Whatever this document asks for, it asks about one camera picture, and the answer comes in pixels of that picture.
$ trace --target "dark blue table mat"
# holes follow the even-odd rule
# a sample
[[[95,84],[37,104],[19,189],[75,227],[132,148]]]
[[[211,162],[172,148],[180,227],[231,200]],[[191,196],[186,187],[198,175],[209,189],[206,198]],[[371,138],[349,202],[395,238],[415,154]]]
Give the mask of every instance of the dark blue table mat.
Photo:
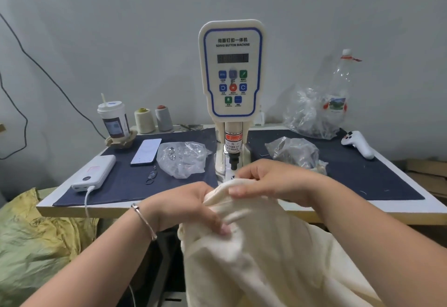
[[[332,140],[303,137],[290,130],[251,130],[247,144],[252,161],[271,159],[265,143],[280,137],[305,138],[320,150],[320,160],[328,162],[327,173],[367,200],[424,200],[424,197],[377,158],[367,160],[352,146],[342,146],[346,134],[340,131]]]
[[[131,160],[143,140],[160,138],[164,142],[195,141],[203,143],[213,154],[207,157],[204,173],[192,174],[187,179],[176,179],[156,166],[157,177],[151,185],[146,185],[149,172],[154,169],[153,164],[147,166],[131,166]],[[186,185],[196,181],[205,181],[211,187],[217,187],[214,154],[216,152],[216,134],[214,128],[192,130],[179,133],[164,133],[155,135],[138,135],[129,149],[108,148],[102,155],[115,155],[116,163],[101,188],[93,191],[89,198],[89,205],[103,203],[137,201],[150,197],[156,193]],[[75,192],[71,188],[56,201],[53,206],[83,206],[85,192]]]

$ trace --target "silver bangle bracelet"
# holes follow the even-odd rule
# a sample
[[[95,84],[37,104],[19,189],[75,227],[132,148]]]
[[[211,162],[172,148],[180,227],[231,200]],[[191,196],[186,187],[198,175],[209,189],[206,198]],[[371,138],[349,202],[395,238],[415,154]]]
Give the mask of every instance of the silver bangle bracelet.
[[[141,212],[139,211],[139,207],[133,203],[131,205],[131,207],[134,209],[134,211],[138,214],[138,216],[140,217],[141,221],[143,221],[148,227],[149,230],[151,231],[151,237],[152,237],[152,241],[157,240],[157,234],[154,233],[154,230],[152,229],[151,225],[149,225],[148,220],[146,220],[143,215],[141,214]]]

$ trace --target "human arm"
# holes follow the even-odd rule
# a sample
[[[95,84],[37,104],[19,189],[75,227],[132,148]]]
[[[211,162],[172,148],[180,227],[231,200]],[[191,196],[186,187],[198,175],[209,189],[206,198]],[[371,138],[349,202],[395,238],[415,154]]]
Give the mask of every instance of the human arm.
[[[139,203],[154,232],[186,221],[201,221],[227,234],[217,214],[202,202],[212,188],[204,182],[181,186]],[[133,209],[38,289],[22,307],[114,307],[140,265],[149,243],[148,226]]]
[[[337,181],[296,166],[260,160],[238,177],[232,197],[267,195],[315,209],[388,307],[445,306],[447,249],[404,225]]]

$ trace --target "servo button machine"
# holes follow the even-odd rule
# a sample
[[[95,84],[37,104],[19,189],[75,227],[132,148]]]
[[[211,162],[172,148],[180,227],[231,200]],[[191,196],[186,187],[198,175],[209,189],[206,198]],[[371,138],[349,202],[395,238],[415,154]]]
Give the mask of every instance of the servo button machine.
[[[225,181],[251,162],[246,143],[260,107],[264,38],[258,20],[211,21],[198,35],[203,92],[216,125],[216,173]]]

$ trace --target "digital display screen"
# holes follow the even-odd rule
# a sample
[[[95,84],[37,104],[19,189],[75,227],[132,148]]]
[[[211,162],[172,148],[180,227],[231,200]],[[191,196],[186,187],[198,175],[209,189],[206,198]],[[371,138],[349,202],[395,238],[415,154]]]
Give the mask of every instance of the digital display screen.
[[[218,54],[217,63],[239,63],[248,62],[249,55],[247,54]]]

